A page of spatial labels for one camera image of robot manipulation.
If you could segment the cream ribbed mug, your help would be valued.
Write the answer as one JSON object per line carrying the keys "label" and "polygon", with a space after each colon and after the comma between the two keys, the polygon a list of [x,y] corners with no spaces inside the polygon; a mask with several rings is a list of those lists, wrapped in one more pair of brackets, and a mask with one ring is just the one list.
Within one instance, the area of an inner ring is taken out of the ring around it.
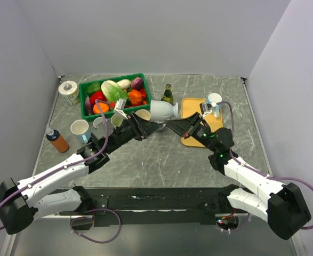
{"label": "cream ribbed mug", "polygon": [[151,113],[146,109],[139,109],[135,112],[136,119],[138,121],[145,120],[150,121],[151,120]]}

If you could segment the green mug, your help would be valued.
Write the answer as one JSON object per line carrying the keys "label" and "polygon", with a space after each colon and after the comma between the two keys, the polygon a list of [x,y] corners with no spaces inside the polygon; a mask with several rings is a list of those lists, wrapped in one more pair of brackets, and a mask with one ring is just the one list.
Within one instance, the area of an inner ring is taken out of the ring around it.
{"label": "green mug", "polygon": [[124,119],[121,118],[119,115],[117,114],[113,114],[111,119],[110,119],[110,122],[111,124],[114,126],[114,127],[120,127],[123,123]]}

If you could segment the grey printed mug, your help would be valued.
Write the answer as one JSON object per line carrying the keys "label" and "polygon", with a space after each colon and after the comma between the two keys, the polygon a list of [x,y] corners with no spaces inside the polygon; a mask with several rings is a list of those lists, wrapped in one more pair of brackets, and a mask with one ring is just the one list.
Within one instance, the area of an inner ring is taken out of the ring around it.
{"label": "grey printed mug", "polygon": [[104,119],[102,117],[98,117],[93,121],[93,127],[98,129],[104,123]]}

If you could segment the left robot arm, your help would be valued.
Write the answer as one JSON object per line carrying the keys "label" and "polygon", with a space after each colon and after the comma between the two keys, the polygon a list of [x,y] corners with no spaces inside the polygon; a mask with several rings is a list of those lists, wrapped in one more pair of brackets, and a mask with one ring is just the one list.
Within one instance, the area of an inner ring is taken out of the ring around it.
{"label": "left robot arm", "polygon": [[108,161],[108,155],[130,140],[141,141],[163,125],[130,113],[116,128],[104,121],[102,129],[91,133],[89,142],[56,166],[30,178],[0,184],[0,220],[2,229],[13,235],[26,229],[34,220],[63,211],[86,214],[91,208],[88,193],[82,187],[53,194],[62,184],[86,176]]}

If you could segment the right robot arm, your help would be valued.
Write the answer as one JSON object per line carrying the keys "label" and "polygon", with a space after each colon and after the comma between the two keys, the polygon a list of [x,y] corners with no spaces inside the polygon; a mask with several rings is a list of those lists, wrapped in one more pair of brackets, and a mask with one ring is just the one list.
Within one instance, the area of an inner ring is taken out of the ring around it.
{"label": "right robot arm", "polygon": [[232,131],[221,127],[211,131],[199,113],[184,119],[170,120],[166,126],[180,137],[194,138],[213,154],[208,157],[216,171],[239,182],[242,187],[224,189],[219,208],[246,211],[266,221],[280,238],[288,240],[311,220],[311,214],[300,188],[290,182],[284,184],[252,171],[246,162],[231,152],[234,145]]}

